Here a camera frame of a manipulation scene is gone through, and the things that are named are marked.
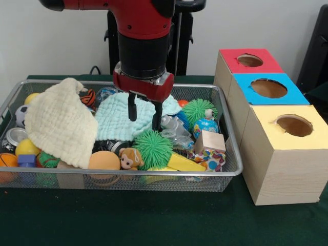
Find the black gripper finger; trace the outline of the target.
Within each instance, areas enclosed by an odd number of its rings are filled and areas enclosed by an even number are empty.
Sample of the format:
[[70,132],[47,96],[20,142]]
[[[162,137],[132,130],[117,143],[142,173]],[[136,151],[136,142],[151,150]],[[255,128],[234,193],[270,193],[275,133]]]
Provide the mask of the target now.
[[152,130],[161,131],[162,103],[152,101],[152,104],[155,107],[155,114],[152,119]]
[[137,119],[137,109],[135,104],[135,93],[130,93],[128,97],[128,115],[130,121],[136,121]]

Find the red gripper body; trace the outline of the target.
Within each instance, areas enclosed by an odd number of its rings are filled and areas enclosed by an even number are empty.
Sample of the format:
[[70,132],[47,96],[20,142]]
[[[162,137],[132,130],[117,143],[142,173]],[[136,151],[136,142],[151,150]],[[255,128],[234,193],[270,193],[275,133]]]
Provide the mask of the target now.
[[174,75],[165,72],[161,77],[151,80],[140,80],[126,76],[117,63],[113,71],[113,81],[116,88],[127,93],[134,93],[148,100],[164,102],[170,95],[174,85]]

